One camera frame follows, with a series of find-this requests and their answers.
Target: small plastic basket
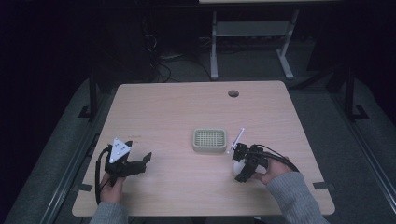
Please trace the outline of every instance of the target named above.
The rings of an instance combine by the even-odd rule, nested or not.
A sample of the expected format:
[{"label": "small plastic basket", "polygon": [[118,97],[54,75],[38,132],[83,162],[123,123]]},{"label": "small plastic basket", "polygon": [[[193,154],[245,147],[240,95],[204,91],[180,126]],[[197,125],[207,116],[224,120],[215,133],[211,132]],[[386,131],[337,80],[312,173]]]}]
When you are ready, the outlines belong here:
[{"label": "small plastic basket", "polygon": [[197,152],[224,152],[226,139],[222,129],[195,129],[192,147]]}]

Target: sweater sleeve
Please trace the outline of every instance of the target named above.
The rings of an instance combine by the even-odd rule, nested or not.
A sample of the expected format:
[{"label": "sweater sleeve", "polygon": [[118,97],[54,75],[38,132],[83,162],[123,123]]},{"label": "sweater sleeve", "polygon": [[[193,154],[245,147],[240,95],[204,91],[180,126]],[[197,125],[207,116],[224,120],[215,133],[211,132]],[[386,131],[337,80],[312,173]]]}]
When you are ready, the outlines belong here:
[{"label": "sweater sleeve", "polygon": [[90,223],[128,224],[128,211],[119,203],[101,202]]},{"label": "sweater sleeve", "polygon": [[267,188],[288,223],[328,223],[320,213],[318,202],[309,192],[302,174],[289,172],[277,176]]}]

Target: human hand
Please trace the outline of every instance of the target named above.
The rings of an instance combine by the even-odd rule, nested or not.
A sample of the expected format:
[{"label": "human hand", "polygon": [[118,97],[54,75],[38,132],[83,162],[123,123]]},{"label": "human hand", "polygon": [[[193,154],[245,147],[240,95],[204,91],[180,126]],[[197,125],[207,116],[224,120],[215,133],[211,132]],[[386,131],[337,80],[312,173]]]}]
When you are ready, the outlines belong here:
[{"label": "human hand", "polygon": [[291,169],[289,168],[288,165],[286,165],[286,164],[284,164],[284,163],[282,163],[280,161],[268,158],[268,169],[267,169],[267,172],[265,174],[256,172],[255,174],[253,174],[253,176],[251,178],[258,179],[264,185],[267,185],[275,177],[277,177],[279,175],[283,175],[283,174],[285,174],[287,172],[290,172],[290,171],[291,171]]},{"label": "human hand", "polygon": [[100,183],[100,200],[105,203],[120,203],[122,199],[122,185],[125,177],[117,178],[113,187],[110,184],[110,174],[105,173]]}]

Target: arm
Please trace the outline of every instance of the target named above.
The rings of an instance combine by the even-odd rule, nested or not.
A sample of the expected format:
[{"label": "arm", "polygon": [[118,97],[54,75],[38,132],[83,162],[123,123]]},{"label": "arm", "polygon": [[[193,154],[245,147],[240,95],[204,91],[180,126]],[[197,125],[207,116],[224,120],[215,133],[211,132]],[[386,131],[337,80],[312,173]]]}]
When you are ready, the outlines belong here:
[{"label": "arm", "polygon": [[328,223],[309,192],[303,175],[292,172],[287,165],[268,159],[267,172],[256,173],[252,178],[267,186],[288,223]]},{"label": "arm", "polygon": [[109,178],[110,175],[105,173],[100,184],[102,186],[100,192],[101,202],[92,217],[91,224],[128,223],[128,211],[120,204],[122,199],[122,184],[125,178],[119,177],[113,187],[108,183]]}]

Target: white tag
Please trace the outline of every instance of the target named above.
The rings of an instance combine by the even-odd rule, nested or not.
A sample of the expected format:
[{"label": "white tag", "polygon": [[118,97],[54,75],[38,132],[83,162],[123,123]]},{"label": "white tag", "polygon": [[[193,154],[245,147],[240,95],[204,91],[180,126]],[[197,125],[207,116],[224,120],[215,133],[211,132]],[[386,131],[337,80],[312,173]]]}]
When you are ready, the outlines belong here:
[{"label": "white tag", "polygon": [[125,145],[125,143],[123,143],[117,137],[114,138],[113,148],[111,148],[111,154],[110,154],[110,163],[114,163],[119,158],[127,154],[129,151],[131,151],[130,147]]}]

